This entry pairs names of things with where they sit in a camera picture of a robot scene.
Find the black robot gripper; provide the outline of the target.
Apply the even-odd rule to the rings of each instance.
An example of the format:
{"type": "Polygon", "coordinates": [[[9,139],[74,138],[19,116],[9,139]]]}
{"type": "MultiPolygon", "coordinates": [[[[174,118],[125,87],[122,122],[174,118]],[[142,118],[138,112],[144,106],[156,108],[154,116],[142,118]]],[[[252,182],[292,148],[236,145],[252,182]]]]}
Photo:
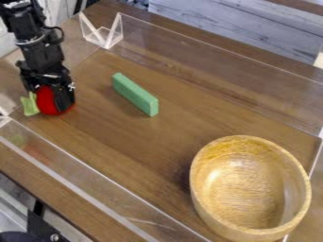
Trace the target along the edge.
{"type": "Polygon", "coordinates": [[[74,104],[74,84],[69,70],[62,65],[61,39],[35,39],[15,43],[23,60],[15,62],[19,79],[27,92],[41,85],[51,87],[57,112],[65,112],[74,104]]]}

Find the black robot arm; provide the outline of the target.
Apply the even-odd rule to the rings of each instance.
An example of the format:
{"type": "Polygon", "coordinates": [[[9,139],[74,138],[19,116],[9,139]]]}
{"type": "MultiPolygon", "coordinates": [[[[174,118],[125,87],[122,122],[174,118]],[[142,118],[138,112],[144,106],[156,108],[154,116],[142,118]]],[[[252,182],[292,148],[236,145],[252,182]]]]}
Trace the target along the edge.
{"type": "Polygon", "coordinates": [[[62,29],[45,24],[46,17],[35,0],[0,0],[0,19],[22,53],[23,60],[14,66],[25,90],[34,95],[38,111],[49,115],[65,113],[75,98],[74,83],[62,65],[62,29]]]}

